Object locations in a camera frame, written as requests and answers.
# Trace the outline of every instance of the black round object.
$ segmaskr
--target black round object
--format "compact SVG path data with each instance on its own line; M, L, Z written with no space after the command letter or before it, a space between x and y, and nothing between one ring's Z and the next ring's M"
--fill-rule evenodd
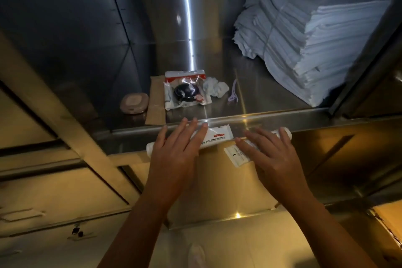
M195 101L195 96L200 93L200 90L195 84L180 84L174 88L174 96L178 101L192 102Z

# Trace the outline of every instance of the person's right hand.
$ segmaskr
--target person's right hand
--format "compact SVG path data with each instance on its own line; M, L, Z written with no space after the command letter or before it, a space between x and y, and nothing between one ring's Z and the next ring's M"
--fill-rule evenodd
M276 200L287 208L312 196L296 150L282 127L281 138L260 128L256 133L246 130L244 134L261 151L240 138L235 139L236 145L254 161L260 181Z

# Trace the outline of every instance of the floor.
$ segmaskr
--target floor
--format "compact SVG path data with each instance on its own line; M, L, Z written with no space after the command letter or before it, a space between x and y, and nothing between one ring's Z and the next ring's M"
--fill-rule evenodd
M287 211L162 232L150 268L187 268L192 243L208 268L317 268L314 255Z

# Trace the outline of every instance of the finger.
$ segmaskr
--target finger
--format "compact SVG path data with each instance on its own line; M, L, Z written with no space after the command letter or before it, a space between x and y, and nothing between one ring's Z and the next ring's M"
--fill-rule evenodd
M284 149L283 142L274 133L271 133L270 131L264 130L262 128L257 128L256 131L257 131L258 134L264 136L269 141L271 141L271 143L274 144L276 146L276 148Z
M159 131L158 137L156 138L155 144L153 145L154 149L162 148L163 144L165 144L166 132L168 131L168 126L164 125L162 129Z
M279 135L281 136L281 140L287 147L292 145L292 140L290 140L289 135L283 127L279 128Z
M190 138L195 132L197 125L198 125L197 118L193 118L190 125L188 125L186 129L184 129L183 132L180 134L180 136L178 136L178 138L176 139L176 142L173 145L173 148L175 150L178 150L180 152L184 151L187 144L190 142Z
M176 127L174 132L171 133L170 136L168 137L168 139L166 140L166 142L165 142L166 146L169 146L169 147L173 146L173 144L176 141L177 137L186 128L186 124L187 124L187 118L183 118L181 120L180 124L178 125L178 127Z
M208 131L208 124L203 123L201 125L200 130L194 135L194 137L191 139L190 143L187 145L186 149L184 150L184 152L187 155L190 155L190 156L198 155L198 151L200 149L201 144L204 141L207 131Z
M276 157L279 152L276 146L267 138L260 134L252 133L248 130L244 131L244 135L253 142L268 157Z
M235 142L237 147L251 160L254 161L255 164L260 167L266 167L270 165L271 159L261 153L258 149L255 149L251 145L247 144L244 140L240 138L235 138Z

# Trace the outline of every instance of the plastic package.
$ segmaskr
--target plastic package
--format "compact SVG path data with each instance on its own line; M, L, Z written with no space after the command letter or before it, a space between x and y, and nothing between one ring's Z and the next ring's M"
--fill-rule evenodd
M206 78L204 70L165 72L165 109L212 103L203 88Z
M284 127L285 132L287 133L287 135L289 136L290 140L292 139L292 133L290 132L290 130L287 127ZM280 138L281 136L279 135L279 130L273 130L271 131L271 133L274 133L275 135L278 136L278 138ZM252 143L250 140L245 140L249 145L251 145L252 147L257 148L257 146ZM247 157L238 147L237 145L232 145L229 146L227 148L224 148L225 153L228 155L230 161L233 163L233 165L235 167L239 167L242 166L243 164L249 163L251 161L251 159L249 157Z
M210 147L228 140L233 139L233 134L232 130L230 129L229 125L224 125L224 126L219 126L219 127L213 127L213 128L208 128L207 134L205 135L204 141L200 146L200 149L204 149L206 147ZM153 151L153 145L155 142L148 143L147 144L147 155L148 157L151 157L152 151Z

